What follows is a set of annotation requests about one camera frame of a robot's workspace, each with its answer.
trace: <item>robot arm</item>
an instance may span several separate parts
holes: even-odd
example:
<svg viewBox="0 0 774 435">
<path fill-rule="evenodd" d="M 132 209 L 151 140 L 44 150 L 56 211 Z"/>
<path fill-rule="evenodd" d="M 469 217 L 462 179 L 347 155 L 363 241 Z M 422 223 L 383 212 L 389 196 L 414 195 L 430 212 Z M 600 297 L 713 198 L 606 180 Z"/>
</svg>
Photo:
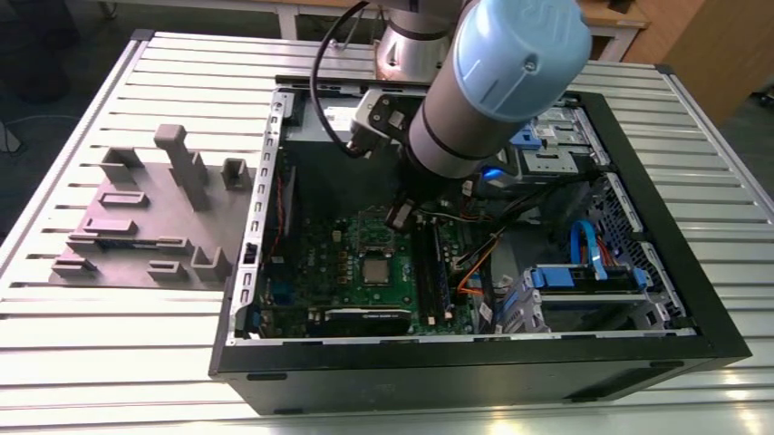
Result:
<svg viewBox="0 0 774 435">
<path fill-rule="evenodd" d="M 441 14 L 441 2 L 379 3 L 418 5 L 421 12 L 427 6 Z M 581 73 L 590 50 L 592 35 L 575 0 L 466 2 L 443 67 L 414 119 L 390 104 L 389 95 L 373 93 L 355 115 L 353 149 L 369 146 L 371 133 L 402 143 L 390 227 L 405 230 L 414 209 L 475 173 L 550 108 Z M 358 134 L 359 129 L 367 134 Z"/>
</svg>

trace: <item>black cable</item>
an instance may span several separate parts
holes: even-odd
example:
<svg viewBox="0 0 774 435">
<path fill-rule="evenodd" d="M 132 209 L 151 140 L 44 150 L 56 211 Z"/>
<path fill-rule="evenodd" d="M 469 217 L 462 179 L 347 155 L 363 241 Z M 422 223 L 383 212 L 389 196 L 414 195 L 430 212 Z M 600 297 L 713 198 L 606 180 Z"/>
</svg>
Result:
<svg viewBox="0 0 774 435">
<path fill-rule="evenodd" d="M 582 181 L 592 181 L 601 175 L 601 172 L 593 170 L 590 172 L 585 172 L 583 174 L 571 175 L 567 177 L 562 177 L 551 181 L 549 184 L 541 186 L 538 190 L 533 193 L 527 194 L 525 197 L 514 200 L 505 208 L 503 213 L 499 215 L 495 221 L 495 225 L 499 225 L 498 230 L 490 235 L 490 238 L 467 254 L 465 254 L 457 264 L 465 264 L 471 258 L 477 257 L 483 253 L 486 249 L 497 242 L 499 236 L 506 232 L 509 227 L 510 221 L 514 218 L 518 218 L 523 212 L 535 208 L 541 201 L 551 195 L 557 189 L 567 186 L 569 184 L 574 184 Z"/>
<path fill-rule="evenodd" d="M 339 28 L 345 24 L 345 22 L 353 18 L 353 16 L 369 5 L 369 2 L 361 2 L 355 6 L 353 6 L 347 12 L 337 20 L 337 23 L 330 27 L 326 36 L 323 37 L 323 41 L 319 45 L 319 50 L 317 51 L 315 62 L 313 63 L 313 71 L 310 73 L 310 96 L 313 97 L 313 108 L 315 109 L 317 117 L 319 118 L 321 123 L 323 124 L 323 130 L 329 134 L 330 139 L 333 140 L 334 144 L 339 147 L 342 152 L 350 156 L 351 158 L 363 157 L 367 151 L 355 151 L 347 148 L 347 144 L 343 143 L 337 131 L 330 126 L 329 118 L 326 117 L 326 113 L 323 112 L 323 107 L 319 103 L 319 98 L 317 96 L 317 76 L 319 74 L 319 65 L 323 63 L 323 56 L 326 55 L 326 50 L 329 50 L 330 41 L 333 40 L 334 35 L 339 31 Z"/>
</svg>

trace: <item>blue connector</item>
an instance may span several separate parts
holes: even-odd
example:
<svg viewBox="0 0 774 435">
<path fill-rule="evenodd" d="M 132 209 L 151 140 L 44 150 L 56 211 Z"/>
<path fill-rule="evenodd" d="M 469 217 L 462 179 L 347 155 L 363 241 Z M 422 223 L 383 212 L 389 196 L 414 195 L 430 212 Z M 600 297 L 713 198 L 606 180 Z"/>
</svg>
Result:
<svg viewBox="0 0 774 435">
<path fill-rule="evenodd" d="M 522 150 L 539 150 L 543 146 L 543 140 L 537 137 L 533 130 L 533 123 L 523 126 L 517 135 L 510 138 L 510 143 Z"/>
</svg>

